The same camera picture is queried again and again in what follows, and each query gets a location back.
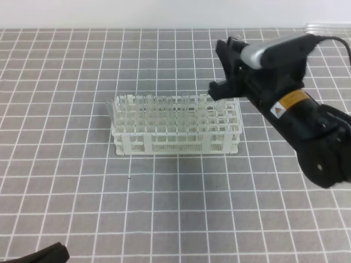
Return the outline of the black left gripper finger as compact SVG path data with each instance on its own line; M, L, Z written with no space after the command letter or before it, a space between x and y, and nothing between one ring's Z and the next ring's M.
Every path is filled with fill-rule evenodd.
M70 254L66 246L57 242L30 255L5 261L5 263L66 263Z

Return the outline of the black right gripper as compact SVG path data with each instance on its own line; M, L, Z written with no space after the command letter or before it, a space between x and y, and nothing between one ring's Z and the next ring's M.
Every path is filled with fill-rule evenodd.
M227 81L209 84L213 100L245 96L260 110L289 110L306 100L303 52L242 52L246 46L235 37L217 41L216 54Z

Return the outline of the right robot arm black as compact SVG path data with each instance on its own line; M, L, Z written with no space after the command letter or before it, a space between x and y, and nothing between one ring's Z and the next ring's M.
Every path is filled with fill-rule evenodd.
M322 188L350 182L350 116L304 91L308 55L326 40L310 33L261 44L219 40L225 80L211 82L208 90L215 101L247 98L296 151L305 176Z

